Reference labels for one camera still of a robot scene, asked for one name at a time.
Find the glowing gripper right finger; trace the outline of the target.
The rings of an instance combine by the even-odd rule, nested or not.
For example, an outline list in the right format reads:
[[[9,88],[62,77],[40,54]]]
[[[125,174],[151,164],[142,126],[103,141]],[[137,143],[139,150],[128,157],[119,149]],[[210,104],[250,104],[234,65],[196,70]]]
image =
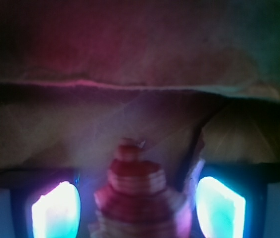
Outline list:
[[[280,238],[280,163],[206,164],[195,197],[206,238]]]

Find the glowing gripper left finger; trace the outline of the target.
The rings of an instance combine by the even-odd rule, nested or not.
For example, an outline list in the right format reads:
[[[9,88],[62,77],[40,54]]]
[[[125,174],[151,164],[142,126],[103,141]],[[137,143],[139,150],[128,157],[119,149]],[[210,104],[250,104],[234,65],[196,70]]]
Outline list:
[[[0,171],[0,238],[75,238],[77,183],[74,169]]]

